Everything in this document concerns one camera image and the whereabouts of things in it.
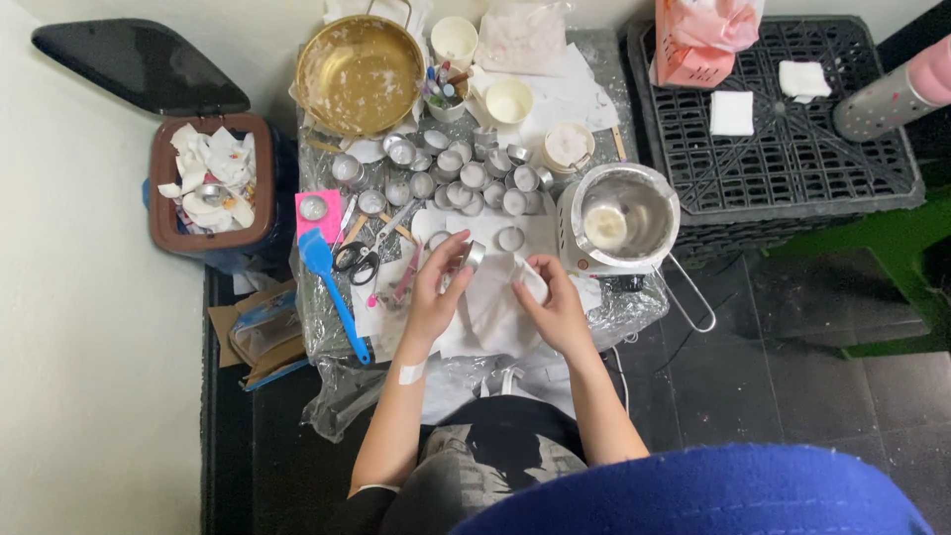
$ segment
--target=scissors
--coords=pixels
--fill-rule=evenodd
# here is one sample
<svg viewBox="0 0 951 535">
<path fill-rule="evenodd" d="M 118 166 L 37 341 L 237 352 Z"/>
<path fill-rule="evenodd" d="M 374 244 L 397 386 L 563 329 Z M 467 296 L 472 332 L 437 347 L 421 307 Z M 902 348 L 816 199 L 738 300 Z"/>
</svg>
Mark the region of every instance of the scissors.
<svg viewBox="0 0 951 535">
<path fill-rule="evenodd" d="M 372 281 L 379 271 L 379 245 L 399 225 L 402 218 L 406 217 L 414 204 L 410 203 L 401 208 L 397 215 L 377 232 L 371 244 L 354 241 L 337 249 L 334 255 L 334 271 L 349 272 L 350 284 L 356 287 Z"/>
</svg>

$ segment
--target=white wall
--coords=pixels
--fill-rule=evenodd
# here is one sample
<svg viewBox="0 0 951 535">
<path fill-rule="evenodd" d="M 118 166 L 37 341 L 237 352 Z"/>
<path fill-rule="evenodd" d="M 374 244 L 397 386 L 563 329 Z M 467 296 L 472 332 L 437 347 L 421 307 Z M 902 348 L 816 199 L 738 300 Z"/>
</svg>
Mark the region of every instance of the white wall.
<svg viewBox="0 0 951 535">
<path fill-rule="evenodd" d="M 154 118 L 0 0 L 0 533 L 197 533 L 203 272 L 148 237 Z"/>
<path fill-rule="evenodd" d="M 169 25 L 207 55 L 251 97 L 254 111 L 294 125 L 287 86 L 298 47 L 323 15 L 323 0 L 16 0 L 44 24 L 141 17 Z M 939 0 L 766 0 L 769 14 L 858 14 L 876 41 Z M 653 0 L 573 0 L 569 23 L 615 27 L 636 13 L 653 18 Z M 477 20 L 491 0 L 434 0 L 430 24 L 458 14 Z"/>
</svg>

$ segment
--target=hand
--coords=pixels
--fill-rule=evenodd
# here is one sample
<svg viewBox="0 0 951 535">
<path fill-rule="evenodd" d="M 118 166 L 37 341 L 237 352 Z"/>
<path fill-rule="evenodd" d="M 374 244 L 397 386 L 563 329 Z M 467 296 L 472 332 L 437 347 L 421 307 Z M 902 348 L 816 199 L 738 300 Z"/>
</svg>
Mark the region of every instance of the hand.
<svg viewBox="0 0 951 535">
<path fill-rule="evenodd" d="M 459 266 L 467 247 L 463 242 L 468 237 L 469 230 L 463 230 L 447 238 L 417 272 L 416 280 L 413 281 L 410 315 L 403 330 L 404 340 L 422 340 L 431 346 L 453 321 L 459 297 L 475 272 L 471 267 L 463 267 L 445 293 L 440 294 L 439 288 L 442 275 Z"/>
<path fill-rule="evenodd" d="M 539 304 L 525 285 L 518 282 L 512 283 L 512 291 L 532 317 L 545 343 L 569 361 L 581 355 L 597 354 L 578 290 L 561 262 L 547 254 L 530 256 L 526 262 L 548 284 L 548 300 Z"/>
</svg>

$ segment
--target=person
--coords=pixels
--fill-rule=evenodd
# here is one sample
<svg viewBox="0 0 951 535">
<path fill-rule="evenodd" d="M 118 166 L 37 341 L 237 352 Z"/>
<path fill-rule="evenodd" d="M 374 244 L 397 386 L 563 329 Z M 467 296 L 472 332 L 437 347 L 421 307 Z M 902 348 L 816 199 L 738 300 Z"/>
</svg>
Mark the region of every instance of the person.
<svg viewBox="0 0 951 535">
<path fill-rule="evenodd" d="M 468 236 L 447 239 L 417 273 L 348 497 L 323 532 L 934 533 L 888 476 L 834 450 L 726 445 L 650 456 L 595 350 L 574 284 L 547 255 L 527 260 L 548 285 L 545 302 L 518 284 L 512 291 L 565 358 L 576 420 L 502 395 L 470 402 L 423 436 L 425 378 L 400 375 L 419 369 L 456 313 L 473 271 L 459 269 L 441 293 L 440 281 L 457 269 Z"/>
<path fill-rule="evenodd" d="M 400 370 L 418 369 L 413 367 L 426 361 L 452 321 L 474 272 L 462 267 L 444 292 L 439 286 L 442 275 L 458 267 L 468 237 L 463 230 L 448 238 L 416 275 L 406 327 L 354 464 L 349 495 L 328 532 L 447 533 L 521 489 L 649 455 L 594 347 L 574 284 L 549 255 L 527 259 L 548 284 L 544 303 L 521 285 L 512 291 L 542 339 L 564 355 L 577 421 L 533 399 L 480 398 L 441 422 L 420 449 L 425 376 L 401 384 Z"/>
</svg>

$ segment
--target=trash bin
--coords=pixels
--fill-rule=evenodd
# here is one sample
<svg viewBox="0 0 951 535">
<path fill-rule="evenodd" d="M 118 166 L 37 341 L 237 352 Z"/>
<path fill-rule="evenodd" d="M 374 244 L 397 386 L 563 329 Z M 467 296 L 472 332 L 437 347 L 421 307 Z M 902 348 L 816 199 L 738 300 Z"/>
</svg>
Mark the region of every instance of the trash bin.
<svg viewBox="0 0 951 535">
<path fill-rule="evenodd" d="M 247 112 L 241 89 L 208 58 L 172 29 L 142 19 L 110 19 L 43 26 L 33 45 L 97 86 L 134 106 L 168 119 L 152 142 L 148 177 L 149 233 L 170 252 L 202 258 L 225 272 L 243 270 L 231 255 L 268 256 L 286 262 L 294 235 L 294 193 L 298 189 L 296 144 L 264 117 Z M 255 217 L 249 228 L 189 234 L 175 203 L 158 186 L 178 182 L 177 151 L 170 140 L 190 124 L 200 133 L 225 127 L 236 138 L 253 133 L 257 185 Z"/>
</svg>

